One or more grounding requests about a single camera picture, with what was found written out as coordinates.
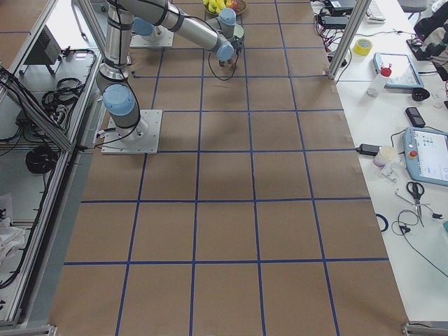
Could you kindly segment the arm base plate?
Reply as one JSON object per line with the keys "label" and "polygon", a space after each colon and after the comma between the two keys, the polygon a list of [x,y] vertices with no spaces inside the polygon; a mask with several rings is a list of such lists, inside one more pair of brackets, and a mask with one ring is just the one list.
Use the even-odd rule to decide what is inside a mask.
{"label": "arm base plate", "polygon": [[153,48],[170,48],[172,47],[174,34],[167,31],[160,35],[133,35],[130,48],[136,49],[153,49]]}
{"label": "arm base plate", "polygon": [[160,138],[163,111],[159,109],[143,109],[136,129],[125,131],[116,127],[112,117],[109,118],[108,128],[115,128],[107,132],[105,145],[101,152],[105,155],[133,155],[156,154]]}

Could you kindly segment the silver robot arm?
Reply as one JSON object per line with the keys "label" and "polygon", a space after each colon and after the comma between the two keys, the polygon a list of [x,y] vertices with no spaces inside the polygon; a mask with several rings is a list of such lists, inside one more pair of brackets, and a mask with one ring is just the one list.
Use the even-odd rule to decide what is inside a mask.
{"label": "silver robot arm", "polygon": [[235,53],[236,13],[223,2],[218,4],[218,16],[203,22],[169,1],[109,1],[107,23],[97,85],[115,127],[123,131],[133,130],[141,119],[127,83],[127,56],[133,34],[157,41],[167,32],[177,33],[214,53],[221,62],[231,60]]}
{"label": "silver robot arm", "polygon": [[[235,35],[236,14],[232,9],[225,9],[224,14],[218,14],[206,21],[213,29],[220,31],[224,37],[232,41]],[[148,41],[160,40],[168,30],[163,26],[155,26],[140,17],[134,18],[133,32]]]}

